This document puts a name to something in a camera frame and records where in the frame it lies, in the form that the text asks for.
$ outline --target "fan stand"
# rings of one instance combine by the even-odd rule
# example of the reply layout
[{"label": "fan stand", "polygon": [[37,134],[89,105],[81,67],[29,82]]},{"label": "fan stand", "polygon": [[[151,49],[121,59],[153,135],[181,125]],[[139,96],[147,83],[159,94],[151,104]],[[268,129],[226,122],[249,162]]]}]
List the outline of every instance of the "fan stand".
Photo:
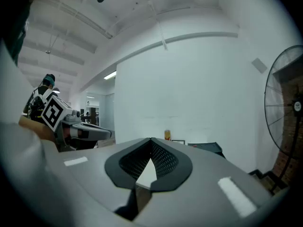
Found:
[{"label": "fan stand", "polygon": [[298,98],[296,100],[294,100],[293,103],[293,109],[294,109],[294,115],[295,117],[297,117],[296,120],[296,124],[295,124],[295,131],[294,131],[294,138],[293,138],[293,143],[292,143],[292,147],[290,149],[289,155],[288,155],[288,159],[287,162],[278,178],[278,180],[275,182],[275,185],[272,187],[272,189],[270,190],[270,192],[272,194],[274,194],[274,190],[276,189],[276,187],[278,186],[278,184],[282,181],[282,177],[284,176],[288,165],[290,164],[290,161],[293,157],[293,153],[294,153],[294,149],[295,149],[295,145],[297,143],[297,138],[298,138],[298,134],[299,134],[299,128],[300,128],[300,122],[301,122],[301,117],[303,116],[303,109],[302,109],[302,105],[303,105],[303,95],[299,95]]}]

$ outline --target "brick wall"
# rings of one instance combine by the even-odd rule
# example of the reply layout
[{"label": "brick wall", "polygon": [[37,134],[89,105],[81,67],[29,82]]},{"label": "brick wall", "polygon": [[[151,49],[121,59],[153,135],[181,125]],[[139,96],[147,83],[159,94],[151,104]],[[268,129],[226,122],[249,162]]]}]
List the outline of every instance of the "brick wall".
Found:
[{"label": "brick wall", "polygon": [[[295,79],[287,82],[286,84],[281,84],[283,100],[285,105],[290,104],[292,102],[292,99],[294,98],[294,95],[297,92],[297,85],[299,86],[299,91],[302,93],[303,76],[296,77]],[[284,113],[286,114],[287,112],[289,112],[290,109],[291,109],[290,107],[285,107]],[[299,135],[293,154],[295,158],[303,158],[303,127],[302,127],[303,122],[302,121],[300,122]],[[296,124],[296,117],[294,117],[293,113],[290,113],[284,117],[284,133],[283,133],[281,149],[285,153],[289,153],[291,150],[294,131],[295,131],[295,124]],[[287,159],[288,156],[280,151],[276,159],[274,168],[272,170],[276,176],[279,177],[281,175],[281,172],[284,169]],[[286,183],[287,185],[292,184],[294,177],[298,173],[299,166],[301,163],[302,160],[291,159],[290,164],[284,176],[282,177],[282,181],[284,183]]]}]

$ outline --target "ceiling light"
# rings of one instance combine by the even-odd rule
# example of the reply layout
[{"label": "ceiling light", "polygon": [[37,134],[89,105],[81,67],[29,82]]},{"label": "ceiling light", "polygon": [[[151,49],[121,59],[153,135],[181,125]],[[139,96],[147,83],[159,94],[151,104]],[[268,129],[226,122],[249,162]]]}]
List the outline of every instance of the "ceiling light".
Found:
[{"label": "ceiling light", "polygon": [[110,79],[112,77],[114,77],[116,75],[116,71],[114,71],[113,73],[109,74],[108,76],[104,77],[105,80]]},{"label": "ceiling light", "polygon": [[60,93],[60,90],[59,90],[59,88],[55,87],[55,88],[53,89],[53,92],[54,92],[54,93]]}]

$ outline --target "large industrial fan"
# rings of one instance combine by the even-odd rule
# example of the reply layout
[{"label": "large industrial fan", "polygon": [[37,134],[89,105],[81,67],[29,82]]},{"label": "large industrial fan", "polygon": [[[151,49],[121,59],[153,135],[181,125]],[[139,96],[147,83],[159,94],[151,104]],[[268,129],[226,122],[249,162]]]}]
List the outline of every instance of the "large industrial fan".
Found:
[{"label": "large industrial fan", "polygon": [[303,117],[303,46],[292,46],[275,60],[266,82],[264,107],[269,133],[288,156],[280,181],[291,159],[302,158],[297,139]]}]

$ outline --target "ceiling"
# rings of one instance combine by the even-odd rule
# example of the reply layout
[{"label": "ceiling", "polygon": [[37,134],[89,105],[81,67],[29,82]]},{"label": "ceiling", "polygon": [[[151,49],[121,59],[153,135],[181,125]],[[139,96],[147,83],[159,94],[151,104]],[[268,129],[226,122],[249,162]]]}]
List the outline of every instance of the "ceiling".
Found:
[{"label": "ceiling", "polygon": [[36,0],[18,67],[32,86],[54,74],[66,94],[96,49],[148,17],[182,8],[218,7],[218,0]]}]

